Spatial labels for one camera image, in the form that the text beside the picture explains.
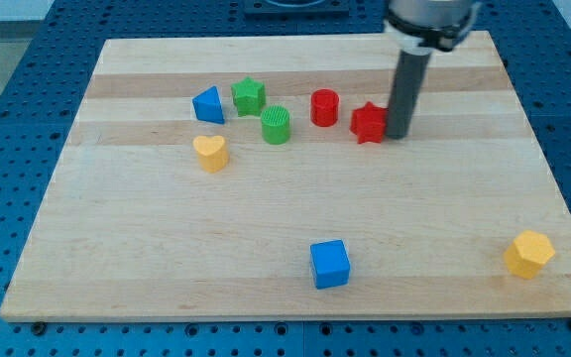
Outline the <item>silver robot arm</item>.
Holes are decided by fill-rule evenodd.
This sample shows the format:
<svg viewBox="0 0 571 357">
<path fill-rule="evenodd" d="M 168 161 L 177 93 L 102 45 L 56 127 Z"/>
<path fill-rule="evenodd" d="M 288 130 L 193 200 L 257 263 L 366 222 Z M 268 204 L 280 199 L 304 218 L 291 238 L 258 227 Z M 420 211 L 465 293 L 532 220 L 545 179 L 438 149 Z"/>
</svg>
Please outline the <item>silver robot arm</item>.
<svg viewBox="0 0 571 357">
<path fill-rule="evenodd" d="M 404 52 L 425 56 L 463 43 L 480 8 L 475 0 L 389 0 L 385 20 Z"/>
</svg>

